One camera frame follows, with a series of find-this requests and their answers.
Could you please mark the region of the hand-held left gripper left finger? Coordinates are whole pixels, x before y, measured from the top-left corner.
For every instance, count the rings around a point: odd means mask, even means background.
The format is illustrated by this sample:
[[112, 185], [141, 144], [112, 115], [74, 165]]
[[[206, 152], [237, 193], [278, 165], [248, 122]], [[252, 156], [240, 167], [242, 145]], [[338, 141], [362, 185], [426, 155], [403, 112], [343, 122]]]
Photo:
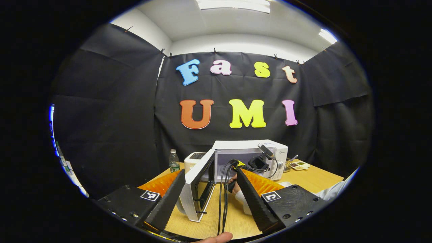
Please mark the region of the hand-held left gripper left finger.
[[165, 229], [184, 185], [185, 170], [181, 169], [141, 188], [124, 185], [93, 202], [132, 228], [160, 233]]

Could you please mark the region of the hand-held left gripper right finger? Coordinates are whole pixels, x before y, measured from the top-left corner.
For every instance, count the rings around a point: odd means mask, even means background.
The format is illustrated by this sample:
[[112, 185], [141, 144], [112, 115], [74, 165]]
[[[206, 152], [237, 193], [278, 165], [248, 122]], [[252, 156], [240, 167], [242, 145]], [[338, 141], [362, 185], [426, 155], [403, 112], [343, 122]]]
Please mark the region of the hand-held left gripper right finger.
[[241, 167], [237, 168], [237, 183], [245, 194], [259, 231], [264, 234], [292, 228], [330, 204], [329, 200], [323, 200], [299, 185], [270, 189], [259, 194], [250, 181], [252, 176], [264, 179]]

